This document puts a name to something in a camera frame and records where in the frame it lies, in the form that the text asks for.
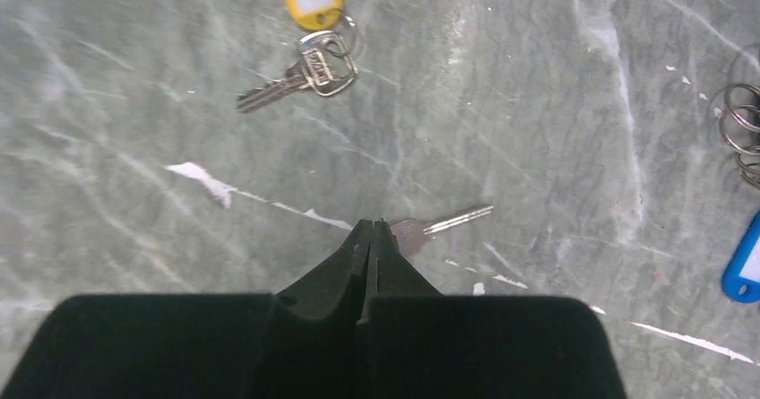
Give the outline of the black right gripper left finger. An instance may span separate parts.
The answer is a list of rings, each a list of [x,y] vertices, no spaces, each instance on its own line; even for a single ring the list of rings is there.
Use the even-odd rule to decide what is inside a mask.
[[[337,250],[276,294],[295,316],[308,321],[356,321],[364,306],[373,222],[357,223]]]

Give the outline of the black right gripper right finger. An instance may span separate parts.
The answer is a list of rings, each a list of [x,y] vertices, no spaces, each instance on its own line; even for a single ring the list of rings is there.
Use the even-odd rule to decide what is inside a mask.
[[[369,233],[365,267],[365,322],[387,308],[414,307],[441,299],[437,290],[400,252],[385,221],[366,221]]]

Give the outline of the silver key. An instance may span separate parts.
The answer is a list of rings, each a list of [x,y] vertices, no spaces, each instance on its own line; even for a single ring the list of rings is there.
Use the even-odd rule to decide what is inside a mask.
[[[297,59],[286,65],[281,78],[237,96],[236,112],[254,112],[297,91],[312,91],[329,98],[358,78],[358,67],[340,33],[314,32],[299,40],[297,47]]]
[[[492,204],[464,209],[433,221],[405,219],[390,226],[400,253],[405,257],[416,255],[430,240],[451,228],[463,225],[491,214]]]

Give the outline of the red handled key holder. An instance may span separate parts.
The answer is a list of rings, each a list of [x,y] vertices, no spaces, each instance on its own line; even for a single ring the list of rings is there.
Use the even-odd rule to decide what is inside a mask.
[[[740,176],[759,188],[759,86],[735,82],[724,91],[724,109],[718,129],[733,150]]]

